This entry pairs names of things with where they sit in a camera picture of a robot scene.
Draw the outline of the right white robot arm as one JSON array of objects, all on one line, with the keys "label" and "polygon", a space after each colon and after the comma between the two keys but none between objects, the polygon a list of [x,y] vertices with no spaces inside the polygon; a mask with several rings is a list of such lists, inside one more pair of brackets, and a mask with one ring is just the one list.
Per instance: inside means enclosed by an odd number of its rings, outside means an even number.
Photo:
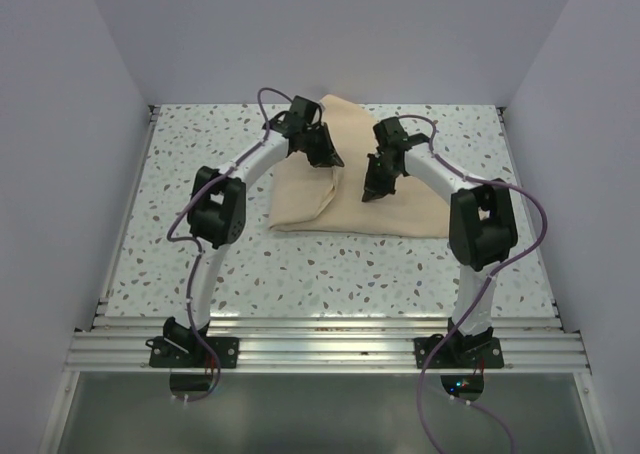
[{"label": "right white robot arm", "polygon": [[416,178],[449,206],[448,244],[460,264],[459,287],[447,334],[429,349],[457,366],[468,366],[493,339],[494,270],[509,258],[518,233],[509,187],[477,179],[432,152],[422,134],[393,141],[367,156],[362,200],[395,193],[400,176]]}]

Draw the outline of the beige cloth drape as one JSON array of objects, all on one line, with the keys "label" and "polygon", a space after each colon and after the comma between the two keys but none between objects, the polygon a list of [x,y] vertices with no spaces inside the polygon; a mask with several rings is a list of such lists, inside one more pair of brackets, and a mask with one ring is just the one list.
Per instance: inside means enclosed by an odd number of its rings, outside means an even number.
[{"label": "beige cloth drape", "polygon": [[413,238],[446,238],[449,206],[413,177],[399,177],[396,193],[363,202],[369,154],[377,142],[375,118],[335,95],[320,100],[323,120],[344,166],[313,168],[296,152],[273,170],[269,227],[276,231],[327,231]]}]

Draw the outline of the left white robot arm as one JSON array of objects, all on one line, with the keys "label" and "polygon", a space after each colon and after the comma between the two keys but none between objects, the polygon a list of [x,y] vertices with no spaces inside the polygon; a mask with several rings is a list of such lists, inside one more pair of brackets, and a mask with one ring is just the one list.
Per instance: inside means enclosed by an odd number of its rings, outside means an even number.
[{"label": "left white robot arm", "polygon": [[248,188],[295,152],[305,154],[314,168],[344,165],[327,124],[316,122],[296,132],[272,132],[266,125],[264,137],[235,159],[218,169],[204,166],[197,171],[190,201],[167,233],[168,241],[193,242],[198,249],[186,284],[184,311],[163,327],[163,338],[185,366],[197,366],[213,352],[204,336],[214,285],[229,247],[243,233]]}]

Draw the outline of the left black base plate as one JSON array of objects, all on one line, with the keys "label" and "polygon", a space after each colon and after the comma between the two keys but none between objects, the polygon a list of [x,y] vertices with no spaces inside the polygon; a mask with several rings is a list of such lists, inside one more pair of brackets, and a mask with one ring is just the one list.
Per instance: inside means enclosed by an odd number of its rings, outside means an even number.
[{"label": "left black base plate", "polygon": [[152,368],[189,369],[219,367],[235,369],[240,353],[240,340],[236,337],[207,337],[209,347],[218,356],[215,360],[201,343],[183,348],[165,340],[161,336],[148,339],[145,346],[151,350],[149,366]]}]

